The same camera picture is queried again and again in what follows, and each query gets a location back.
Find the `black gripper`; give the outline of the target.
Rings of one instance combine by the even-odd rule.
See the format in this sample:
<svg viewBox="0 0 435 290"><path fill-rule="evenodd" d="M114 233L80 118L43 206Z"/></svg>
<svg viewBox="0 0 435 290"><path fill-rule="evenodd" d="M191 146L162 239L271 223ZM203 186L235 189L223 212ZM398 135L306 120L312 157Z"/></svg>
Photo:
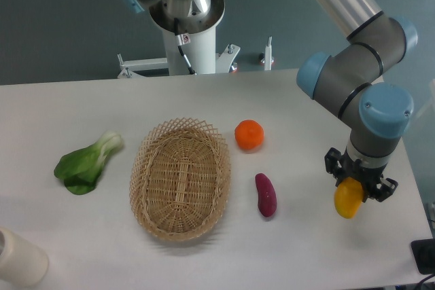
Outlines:
<svg viewBox="0 0 435 290"><path fill-rule="evenodd" d="M387 157L371 158L354 147L346 147L342 154L331 147L324 156L324 162L326 172L336 180L336 187L347 177L359 181L364 190L364 202L367 199L383 202L392 196L398 187L397 181L383 177Z"/></svg>

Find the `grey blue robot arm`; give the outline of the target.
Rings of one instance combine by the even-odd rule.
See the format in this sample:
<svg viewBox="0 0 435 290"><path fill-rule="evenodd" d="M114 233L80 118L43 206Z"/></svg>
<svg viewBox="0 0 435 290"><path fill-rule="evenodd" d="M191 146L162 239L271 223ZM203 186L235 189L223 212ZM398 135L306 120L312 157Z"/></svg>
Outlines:
<svg viewBox="0 0 435 290"><path fill-rule="evenodd" d="M296 82L314 101L350 127L344 152L330 149L326 171L337 185L347 178L362 188L363 199L384 201L397 183L383 176L413 114L413 99L403 88L379 82L417 44L414 25L386 16L374 0L317 0L349 45L336 56L318 52L299 68ZM218 54L215 28L224 0L125 0L137 13L147 11L161 29L163 59L121 61L126 75L166 65L171 75L227 73L236 46Z"/></svg>

